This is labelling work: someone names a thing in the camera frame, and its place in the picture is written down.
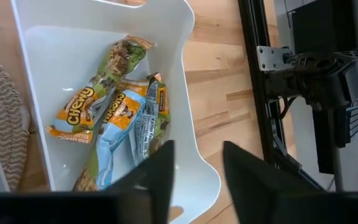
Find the black metal frame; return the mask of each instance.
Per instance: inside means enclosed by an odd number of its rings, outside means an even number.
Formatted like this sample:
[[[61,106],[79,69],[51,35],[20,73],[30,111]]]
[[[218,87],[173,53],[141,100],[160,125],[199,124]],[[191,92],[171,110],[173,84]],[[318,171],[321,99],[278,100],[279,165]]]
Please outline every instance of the black metal frame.
[[[287,154],[285,134],[280,119],[280,104],[269,101],[265,93],[265,73],[259,70],[257,46],[270,46],[269,30],[263,0],[239,0],[239,9],[246,43],[246,54],[254,92],[264,160],[268,164],[307,180],[313,187],[324,190]]]

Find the wood grain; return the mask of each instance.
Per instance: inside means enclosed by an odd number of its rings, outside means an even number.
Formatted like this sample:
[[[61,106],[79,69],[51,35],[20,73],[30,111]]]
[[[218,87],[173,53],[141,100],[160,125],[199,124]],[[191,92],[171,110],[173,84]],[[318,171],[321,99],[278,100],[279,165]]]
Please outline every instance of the wood grain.
[[[143,0],[122,0],[142,4]],[[185,45],[184,63],[193,122],[200,154],[223,180],[217,202],[194,223],[237,223],[224,181],[222,142],[233,141],[262,158],[257,115],[248,69],[237,0],[188,0],[195,12],[195,28]],[[273,0],[265,0],[270,41],[279,47]],[[11,75],[29,107],[29,92],[18,36],[9,1],[0,0],[0,62]],[[287,145],[296,155],[291,116],[284,119]],[[21,190],[45,191],[41,153],[30,127],[29,160]]]

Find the metal bracket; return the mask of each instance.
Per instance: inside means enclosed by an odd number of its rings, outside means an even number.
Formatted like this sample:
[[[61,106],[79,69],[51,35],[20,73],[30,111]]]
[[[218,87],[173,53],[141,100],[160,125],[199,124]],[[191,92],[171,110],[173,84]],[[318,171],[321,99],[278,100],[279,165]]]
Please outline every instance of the metal bracket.
[[[292,55],[288,48],[276,48],[257,46],[259,69],[262,72],[270,72],[293,68],[292,63],[286,63],[285,58]]]

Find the granola bar wrapper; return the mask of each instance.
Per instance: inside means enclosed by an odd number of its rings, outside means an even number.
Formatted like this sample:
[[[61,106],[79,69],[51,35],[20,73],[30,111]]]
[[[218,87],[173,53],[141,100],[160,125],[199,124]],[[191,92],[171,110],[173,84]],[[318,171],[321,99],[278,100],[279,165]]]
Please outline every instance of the granola bar wrapper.
[[[57,113],[46,127],[54,137],[89,144],[94,125],[104,113],[116,85],[146,56],[153,43],[127,36],[113,44],[104,56],[94,77]]]
[[[114,181],[113,153],[143,111],[149,82],[124,79],[103,119],[91,156],[74,190],[102,190]]]
[[[145,108],[135,126],[137,150],[133,156],[136,165],[157,151],[170,122],[167,87],[159,73],[149,79]]]

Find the wooden table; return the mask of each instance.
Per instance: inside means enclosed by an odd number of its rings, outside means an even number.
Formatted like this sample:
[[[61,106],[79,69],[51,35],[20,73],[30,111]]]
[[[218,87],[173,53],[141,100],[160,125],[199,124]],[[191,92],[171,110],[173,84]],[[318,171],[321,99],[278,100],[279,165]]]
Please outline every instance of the wooden table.
[[[129,4],[139,2],[131,0]],[[222,142],[232,141],[262,158],[252,84],[245,55],[237,0],[188,0],[196,24],[185,46],[186,80],[200,154],[221,175]],[[265,0],[272,45],[278,44],[273,0]],[[0,62],[30,105],[27,80],[11,5],[0,0]],[[291,117],[284,120],[287,145],[294,155]],[[22,191],[47,190],[35,129],[30,127],[29,159]],[[218,201],[195,223],[236,223],[229,192],[223,181]]]

